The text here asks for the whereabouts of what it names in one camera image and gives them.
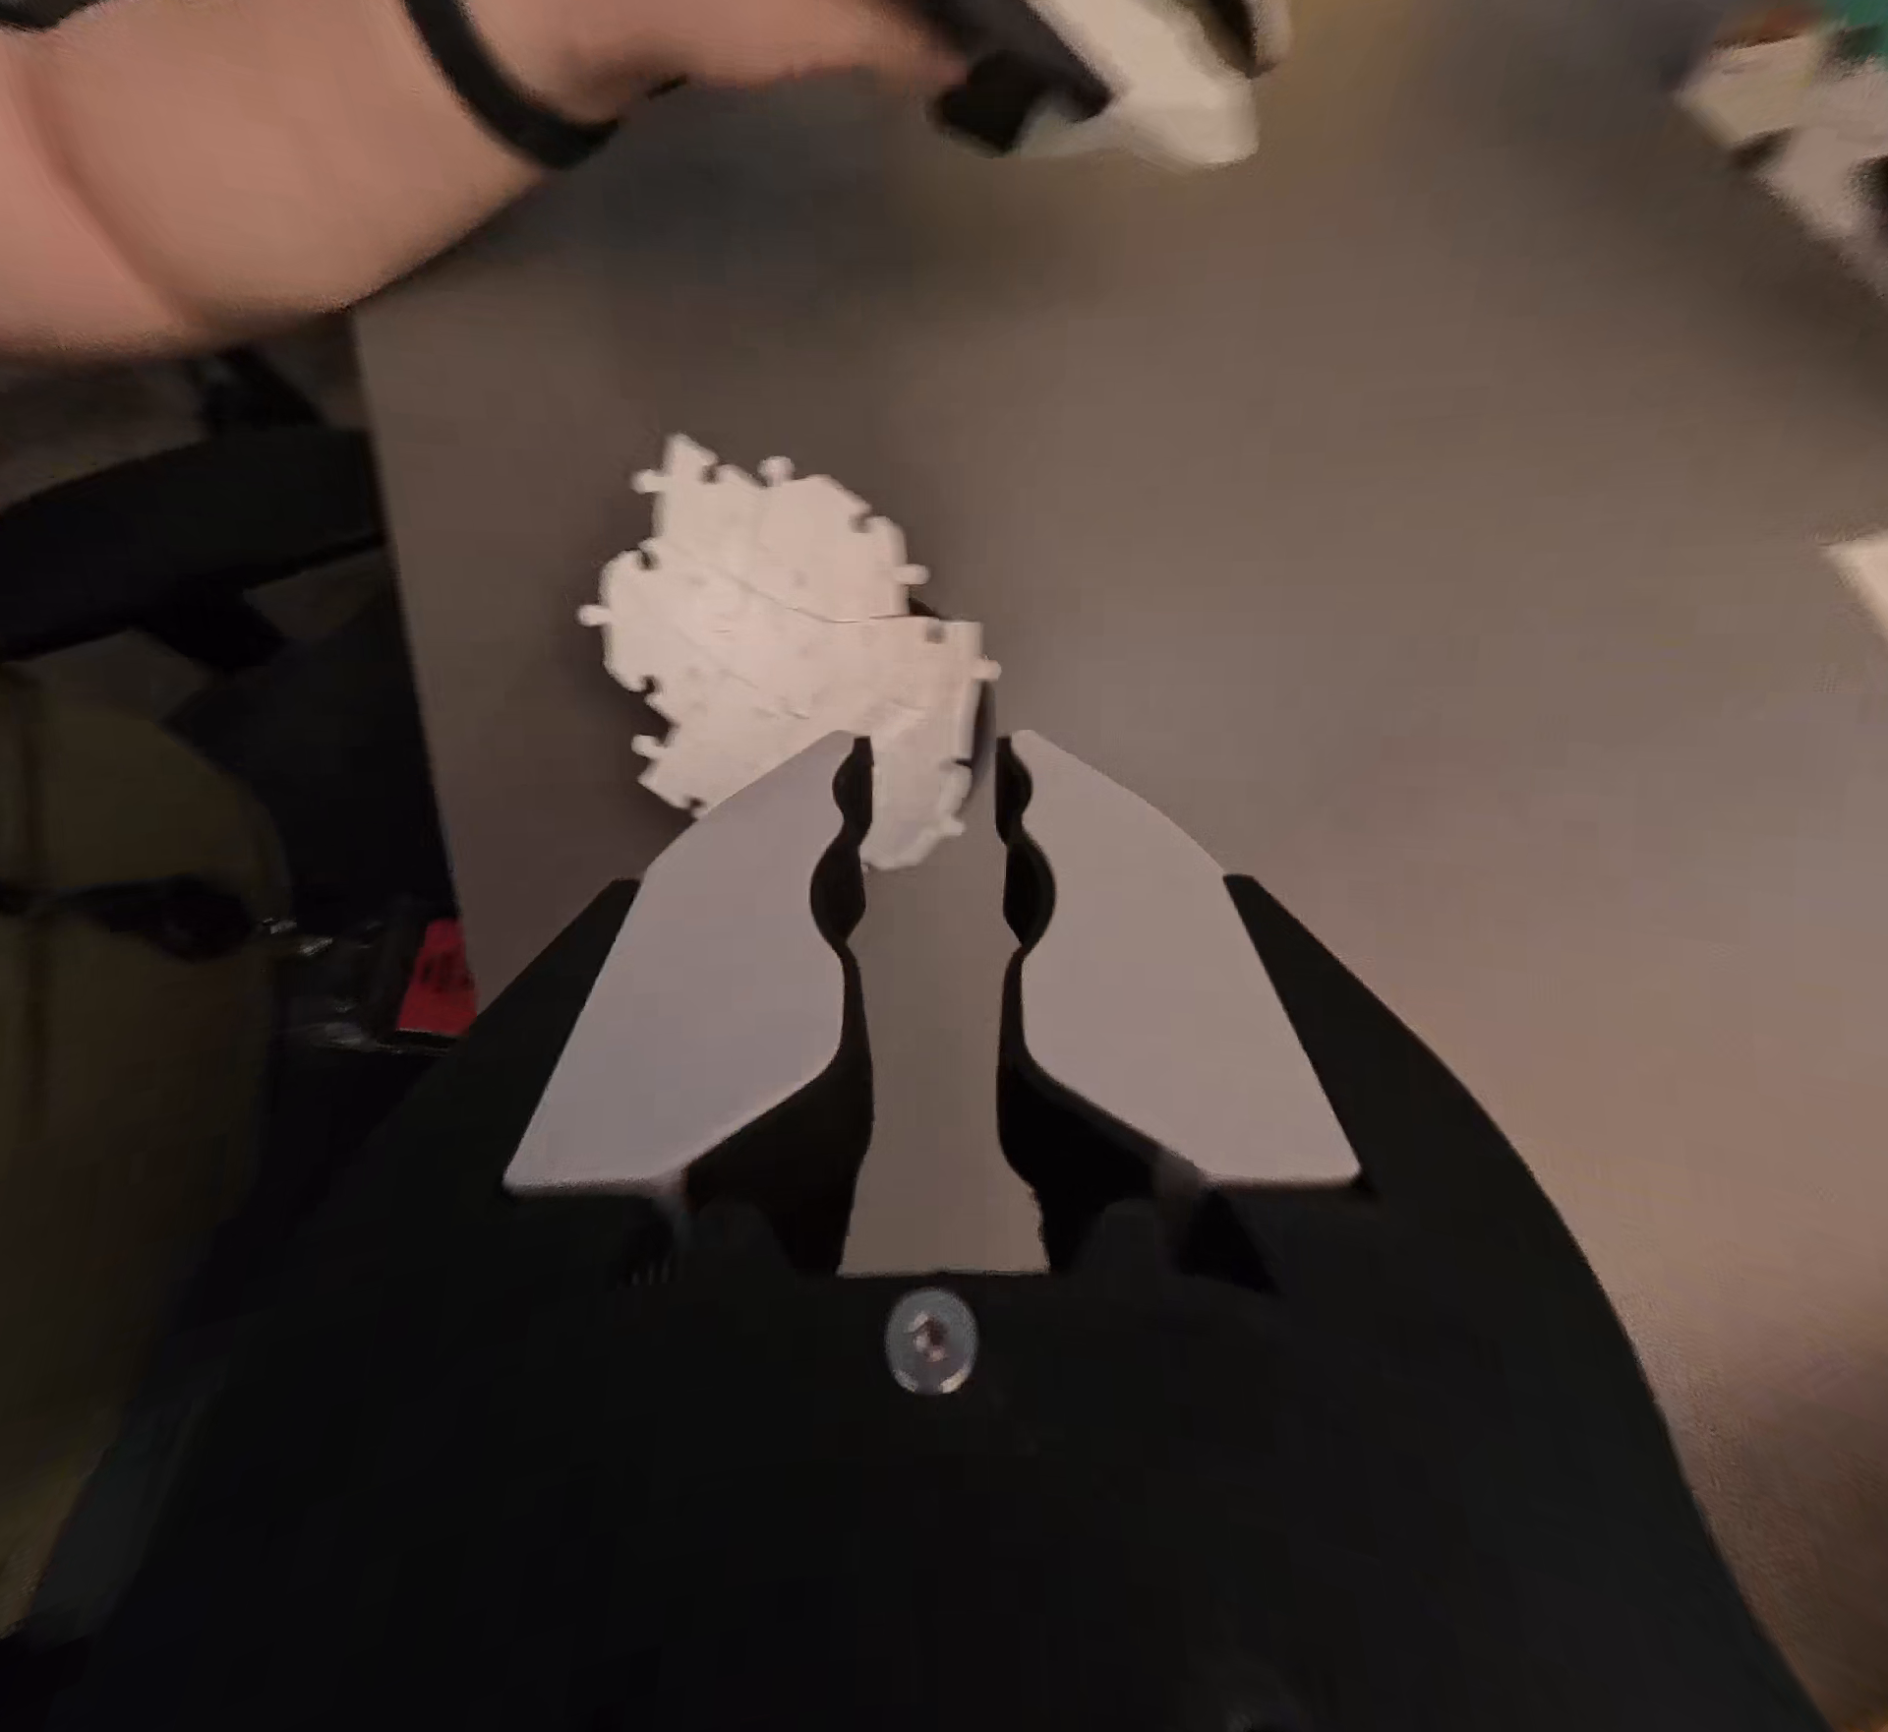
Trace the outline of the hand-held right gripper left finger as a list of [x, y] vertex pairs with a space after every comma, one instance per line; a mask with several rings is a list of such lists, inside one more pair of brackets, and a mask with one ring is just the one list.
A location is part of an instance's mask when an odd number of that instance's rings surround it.
[[674, 1196], [837, 1067], [873, 762], [865, 738], [826, 734], [658, 855], [511, 1157], [511, 1193]]

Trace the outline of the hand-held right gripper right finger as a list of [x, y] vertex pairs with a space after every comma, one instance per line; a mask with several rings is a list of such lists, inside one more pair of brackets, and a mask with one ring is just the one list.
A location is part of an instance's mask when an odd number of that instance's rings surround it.
[[1016, 1068], [1209, 1186], [1348, 1186], [1361, 1162], [1226, 873], [1036, 731], [997, 754]]

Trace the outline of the white half puzzle ball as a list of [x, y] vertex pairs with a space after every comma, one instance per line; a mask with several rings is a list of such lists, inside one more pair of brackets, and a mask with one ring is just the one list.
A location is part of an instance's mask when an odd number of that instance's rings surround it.
[[702, 819], [826, 738], [863, 738], [865, 866], [912, 871], [960, 837], [1002, 666], [982, 625], [918, 602], [930, 576], [903, 530], [782, 455], [747, 470], [684, 431], [632, 487], [650, 533], [577, 616], [664, 724], [632, 744], [642, 787]]

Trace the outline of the person's left forearm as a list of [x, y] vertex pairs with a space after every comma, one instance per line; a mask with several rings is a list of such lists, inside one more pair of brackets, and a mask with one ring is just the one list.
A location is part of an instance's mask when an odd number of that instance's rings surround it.
[[399, 0], [107, 0], [2, 34], [6, 361], [347, 310], [523, 199]]

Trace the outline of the colourful puzzle box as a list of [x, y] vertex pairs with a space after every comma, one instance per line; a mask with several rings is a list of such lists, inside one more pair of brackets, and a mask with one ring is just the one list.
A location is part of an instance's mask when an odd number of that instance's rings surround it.
[[1806, 233], [1887, 292], [1887, 0], [1745, 0], [1675, 100]]

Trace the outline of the orange red tape strip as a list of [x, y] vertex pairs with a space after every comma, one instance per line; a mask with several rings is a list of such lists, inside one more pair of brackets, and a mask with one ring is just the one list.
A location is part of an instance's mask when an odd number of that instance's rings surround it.
[[457, 1041], [478, 1017], [478, 992], [457, 917], [431, 919], [398, 1003], [401, 1035]]

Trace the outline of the white instruction leaflet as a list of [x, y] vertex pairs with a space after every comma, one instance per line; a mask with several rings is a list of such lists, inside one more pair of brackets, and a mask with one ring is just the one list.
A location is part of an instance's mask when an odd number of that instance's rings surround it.
[[1856, 537], [1824, 546], [1824, 559], [1850, 588], [1883, 642], [1888, 631], [1888, 533]]

